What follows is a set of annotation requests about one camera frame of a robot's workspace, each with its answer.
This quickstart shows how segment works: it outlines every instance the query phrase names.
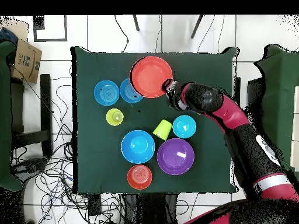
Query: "light blue bowl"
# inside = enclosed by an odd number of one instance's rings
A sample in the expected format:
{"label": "light blue bowl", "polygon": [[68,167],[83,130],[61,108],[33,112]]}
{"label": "light blue bowl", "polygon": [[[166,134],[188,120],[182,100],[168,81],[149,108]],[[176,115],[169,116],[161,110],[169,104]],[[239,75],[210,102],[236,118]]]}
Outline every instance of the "light blue bowl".
{"label": "light blue bowl", "polygon": [[172,124],[172,130],[179,138],[190,138],[196,131],[195,120],[188,115],[178,116]]}
{"label": "light blue bowl", "polygon": [[110,81],[100,81],[93,90],[96,101],[103,106],[111,106],[119,99],[119,87]]}
{"label": "light blue bowl", "polygon": [[127,103],[137,103],[143,98],[132,88],[129,78],[121,83],[119,91],[121,97]]}
{"label": "light blue bowl", "polygon": [[145,131],[131,131],[121,142],[121,152],[128,162],[142,164],[154,155],[155,142]]}

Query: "cardboard box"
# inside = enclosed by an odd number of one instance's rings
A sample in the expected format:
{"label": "cardboard box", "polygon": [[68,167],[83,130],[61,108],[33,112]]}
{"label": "cardboard box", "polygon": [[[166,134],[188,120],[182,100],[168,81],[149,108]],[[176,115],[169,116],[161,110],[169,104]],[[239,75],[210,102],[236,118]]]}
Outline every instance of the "cardboard box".
{"label": "cardboard box", "polygon": [[40,69],[41,50],[19,39],[16,48],[15,68],[12,68],[12,77],[36,83]]}
{"label": "cardboard box", "polygon": [[0,17],[0,28],[5,27],[12,31],[16,37],[24,41],[28,41],[28,23],[8,17]]}

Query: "red bowl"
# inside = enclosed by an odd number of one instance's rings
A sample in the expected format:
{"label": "red bowl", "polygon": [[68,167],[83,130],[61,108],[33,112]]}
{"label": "red bowl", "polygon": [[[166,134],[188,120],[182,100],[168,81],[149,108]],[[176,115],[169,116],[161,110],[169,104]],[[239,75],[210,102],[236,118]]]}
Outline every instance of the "red bowl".
{"label": "red bowl", "polygon": [[172,79],[172,70],[162,58],[148,56],[139,59],[130,71],[133,89],[146,98],[156,98],[165,94],[162,84]]}
{"label": "red bowl", "polygon": [[147,188],[152,182],[152,172],[147,166],[138,164],[128,171],[128,183],[136,190]]}

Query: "table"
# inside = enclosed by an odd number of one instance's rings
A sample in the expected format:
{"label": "table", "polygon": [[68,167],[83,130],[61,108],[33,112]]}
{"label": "table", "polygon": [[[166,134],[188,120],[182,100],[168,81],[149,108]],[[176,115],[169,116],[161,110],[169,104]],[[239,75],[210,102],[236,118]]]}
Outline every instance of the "table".
{"label": "table", "polygon": [[[192,112],[182,113],[170,108],[166,96],[143,98],[136,104],[128,104],[120,97],[112,106],[101,106],[93,97],[93,89],[102,80],[111,80],[120,86],[129,77],[136,60],[153,55],[169,63],[178,81],[206,83],[231,93],[232,58],[236,52],[236,48],[228,48],[223,54],[106,54],[72,47],[75,74],[72,79],[73,140],[77,144],[74,147],[77,158],[74,158],[73,191],[79,194],[235,192],[235,187],[230,184],[230,154],[214,122]],[[124,121],[117,127],[106,122],[106,113],[111,108],[120,109],[124,114]],[[157,164],[157,150],[163,140],[152,132],[162,119],[173,122],[182,114],[192,116],[197,123],[196,133],[187,139],[194,149],[195,160],[188,172],[171,176]],[[123,137],[132,130],[147,131],[156,146],[154,156],[145,164],[152,171],[152,183],[142,191],[129,186],[127,172],[133,164],[125,160],[120,150]]]}

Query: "gray metal leg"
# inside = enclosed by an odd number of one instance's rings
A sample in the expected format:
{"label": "gray metal leg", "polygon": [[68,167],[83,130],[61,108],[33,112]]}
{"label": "gray metal leg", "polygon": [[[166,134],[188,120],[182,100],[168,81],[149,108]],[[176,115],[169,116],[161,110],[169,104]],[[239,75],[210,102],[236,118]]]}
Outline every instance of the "gray metal leg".
{"label": "gray metal leg", "polygon": [[197,28],[199,27],[199,23],[201,22],[203,16],[204,16],[204,15],[199,15],[199,18],[198,18],[198,20],[197,20],[197,22],[196,22],[196,24],[195,24],[194,30],[193,30],[193,32],[192,32],[192,34],[191,34],[191,39],[194,38],[194,36],[195,36],[195,34],[196,34],[196,31],[197,31]]}
{"label": "gray metal leg", "polygon": [[137,17],[136,17],[136,15],[133,15],[133,19],[134,19],[134,22],[135,22],[136,30],[139,31],[139,25],[138,25],[138,22],[137,22]]}

